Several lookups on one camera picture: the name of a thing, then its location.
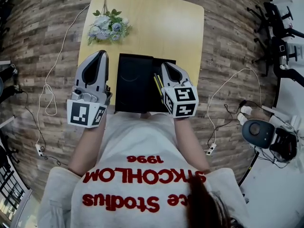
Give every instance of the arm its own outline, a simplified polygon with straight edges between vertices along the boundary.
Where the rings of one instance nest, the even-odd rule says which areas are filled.
[[[177,147],[185,160],[205,174],[210,172],[205,152],[188,119],[174,119]]]
[[[78,176],[83,176],[87,171],[95,166],[101,141],[105,132],[105,122],[106,112],[104,113],[98,127],[86,128],[84,130],[68,165],[68,169],[71,172]]]

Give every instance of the wooden table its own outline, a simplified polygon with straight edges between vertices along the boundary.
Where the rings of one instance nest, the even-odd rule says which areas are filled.
[[[133,29],[120,44],[87,44],[87,32],[95,21],[93,12],[101,11],[104,0],[92,0],[81,38],[78,65],[99,50],[109,55],[109,81],[115,104],[120,53],[146,55],[176,60],[197,85],[203,46],[204,9],[182,0],[107,0],[109,11],[122,11]]]

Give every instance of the person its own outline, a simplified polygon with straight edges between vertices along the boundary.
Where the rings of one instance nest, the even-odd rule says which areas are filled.
[[[4,89],[3,83],[10,79],[11,77],[16,77],[18,75],[18,70],[14,64],[11,64],[8,68],[0,72],[0,103],[2,103],[7,98],[15,94],[21,94],[20,85],[11,85]]]
[[[247,228],[248,211],[233,171],[210,172],[189,119],[118,112],[84,130],[68,170],[50,171],[38,227]]]

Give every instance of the wooden floor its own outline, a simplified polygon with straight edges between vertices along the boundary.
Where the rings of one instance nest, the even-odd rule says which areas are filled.
[[[199,73],[199,108],[197,117],[191,122],[202,148],[207,148],[207,140],[213,127],[207,117],[207,107],[214,92],[229,77],[245,67],[254,69],[260,76],[264,65],[252,65],[251,60],[261,56],[261,50],[253,42],[257,19],[246,11],[267,0],[186,0],[199,4],[205,9],[205,30],[202,60]],[[11,59],[19,68],[19,81],[28,92],[30,110],[36,116],[38,98],[45,77],[54,65],[61,49],[62,40],[68,26],[77,13],[90,3],[90,0],[15,0],[8,21],[10,31],[4,40],[6,49],[0,59]],[[56,95],[58,114],[48,116],[45,107],[51,95],[42,96],[39,115],[41,130],[47,142],[46,154],[68,163],[82,129],[67,125],[66,100],[77,67],[82,28],[87,11],[84,11],[70,29],[63,53],[52,71],[48,83]],[[261,78],[262,103],[271,106],[275,97],[276,78]],[[224,104],[235,111],[243,100],[259,103],[258,83],[253,72],[243,71],[216,95],[210,107],[210,117],[216,125],[229,121],[230,115]],[[38,131],[31,115],[24,108],[26,95],[16,95],[0,105],[0,119],[4,121],[12,114],[16,120],[3,128],[9,136],[10,147],[19,149],[17,155],[19,172],[38,198],[42,197],[49,170],[55,166],[52,160],[38,157],[35,143]],[[241,179],[247,170],[254,152],[243,140],[241,128],[236,120],[217,131],[218,145],[212,156],[208,157],[212,169],[230,167],[236,178]]]

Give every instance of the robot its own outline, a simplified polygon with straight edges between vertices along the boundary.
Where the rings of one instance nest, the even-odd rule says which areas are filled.
[[[67,100],[69,124],[93,128],[99,126],[112,93],[108,80],[109,59],[106,51],[90,55],[78,67],[71,99]],[[154,74],[161,100],[174,118],[195,115],[199,97],[187,72],[175,64],[161,65],[161,76]]]
[[[109,58],[97,51],[78,67],[71,99],[67,100],[67,122],[86,128],[98,127],[110,104],[112,93],[106,85]]]

